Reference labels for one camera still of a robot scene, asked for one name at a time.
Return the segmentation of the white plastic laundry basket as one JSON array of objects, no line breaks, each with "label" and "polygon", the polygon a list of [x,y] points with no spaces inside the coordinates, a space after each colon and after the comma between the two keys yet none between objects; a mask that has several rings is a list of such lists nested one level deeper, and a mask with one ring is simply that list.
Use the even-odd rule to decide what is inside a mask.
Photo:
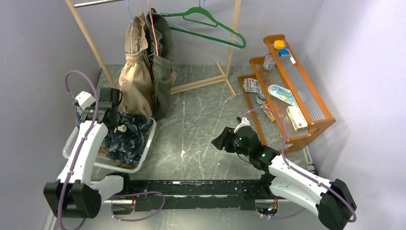
[{"label": "white plastic laundry basket", "polygon": [[137,172],[146,158],[156,122],[144,115],[113,109],[79,109],[63,156],[68,159],[59,179],[89,179],[93,166],[122,173]]}]

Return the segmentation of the brown shorts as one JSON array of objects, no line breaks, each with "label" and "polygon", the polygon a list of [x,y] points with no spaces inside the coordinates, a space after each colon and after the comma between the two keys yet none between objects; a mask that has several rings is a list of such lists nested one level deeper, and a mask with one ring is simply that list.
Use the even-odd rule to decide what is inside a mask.
[{"label": "brown shorts", "polygon": [[138,166],[138,163],[136,164],[124,164],[124,163],[120,163],[119,161],[115,161],[115,160],[109,160],[110,163],[112,163],[114,166],[119,167],[119,168],[123,168],[123,169],[130,169],[133,170]]}]

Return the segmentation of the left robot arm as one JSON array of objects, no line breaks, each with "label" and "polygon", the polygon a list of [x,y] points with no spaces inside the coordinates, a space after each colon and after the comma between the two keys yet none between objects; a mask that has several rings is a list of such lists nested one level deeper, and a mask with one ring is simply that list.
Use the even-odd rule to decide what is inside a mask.
[{"label": "left robot arm", "polygon": [[75,104],[82,109],[78,137],[62,172],[43,190],[55,217],[94,218],[103,202],[113,195],[120,199],[131,196],[133,186],[126,182],[124,173],[113,173],[91,184],[92,168],[103,140],[118,125],[120,96],[118,89],[101,88],[97,96],[82,92],[75,98]]}]

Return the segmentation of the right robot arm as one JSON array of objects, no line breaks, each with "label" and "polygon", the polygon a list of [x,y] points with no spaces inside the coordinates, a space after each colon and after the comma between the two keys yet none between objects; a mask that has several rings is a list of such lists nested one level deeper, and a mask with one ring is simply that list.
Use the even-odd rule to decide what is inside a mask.
[{"label": "right robot arm", "polygon": [[356,221],[355,201],[342,180],[332,182],[297,168],[277,150],[262,144],[250,126],[225,127],[211,144],[246,156],[254,168],[264,172],[258,186],[263,198],[275,195],[288,199],[315,214],[329,230],[342,230]]}]

